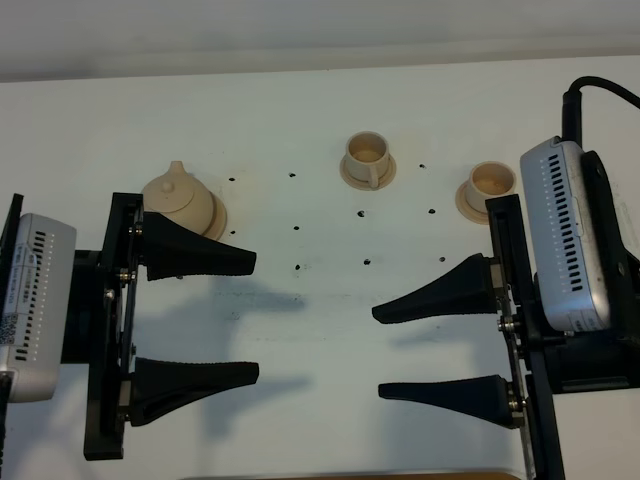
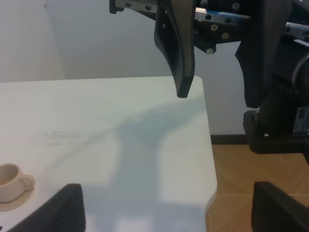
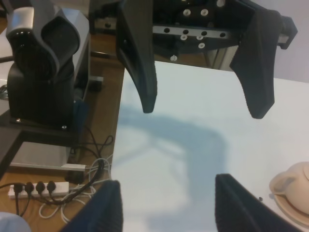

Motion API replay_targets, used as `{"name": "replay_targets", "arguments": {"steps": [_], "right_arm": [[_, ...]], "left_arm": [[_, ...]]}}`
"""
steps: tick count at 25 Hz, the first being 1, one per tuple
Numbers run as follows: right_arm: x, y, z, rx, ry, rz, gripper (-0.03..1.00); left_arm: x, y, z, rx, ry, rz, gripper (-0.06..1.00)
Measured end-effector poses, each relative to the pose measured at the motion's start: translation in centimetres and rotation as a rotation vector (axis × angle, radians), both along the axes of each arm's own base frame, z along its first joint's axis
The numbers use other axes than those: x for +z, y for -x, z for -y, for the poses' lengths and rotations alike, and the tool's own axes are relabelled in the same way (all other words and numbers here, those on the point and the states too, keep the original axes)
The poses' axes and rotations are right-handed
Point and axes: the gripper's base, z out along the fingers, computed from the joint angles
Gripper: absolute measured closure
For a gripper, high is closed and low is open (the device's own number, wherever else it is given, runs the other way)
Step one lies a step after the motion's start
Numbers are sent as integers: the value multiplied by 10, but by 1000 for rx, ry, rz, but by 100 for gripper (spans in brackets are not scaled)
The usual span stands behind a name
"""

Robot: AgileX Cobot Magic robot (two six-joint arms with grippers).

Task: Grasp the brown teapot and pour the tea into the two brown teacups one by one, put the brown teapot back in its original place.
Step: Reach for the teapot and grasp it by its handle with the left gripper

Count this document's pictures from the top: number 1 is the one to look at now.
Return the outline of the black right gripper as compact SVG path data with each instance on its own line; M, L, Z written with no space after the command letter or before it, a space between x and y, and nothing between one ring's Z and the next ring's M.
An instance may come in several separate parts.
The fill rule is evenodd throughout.
M384 383L378 395L451 410L508 428L520 428L526 476L565 476L553 397L556 394L636 388L639 385L639 261L623 244L604 165L595 152L580 156L587 213L595 228L595 256L603 269L611 326L558 331L543 311L540 275L533 274L524 220L515 195L489 203L493 252L516 310L503 316L512 372L433 383ZM381 324L449 315L495 314L491 260L474 254L407 295L372 308Z

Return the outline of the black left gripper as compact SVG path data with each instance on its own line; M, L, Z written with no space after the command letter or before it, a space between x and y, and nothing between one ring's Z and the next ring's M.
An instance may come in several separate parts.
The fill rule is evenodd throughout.
M62 362L88 366L83 453L87 459L121 459L126 414L119 405L128 369L131 306L122 290L136 286L136 228L140 194L115 193L102 248L77 250L65 324ZM145 212L141 263L147 280L195 275L249 276L257 254L211 240L159 213ZM181 363L137 358L131 377L129 422L147 425L174 410L228 390L254 385L255 362Z

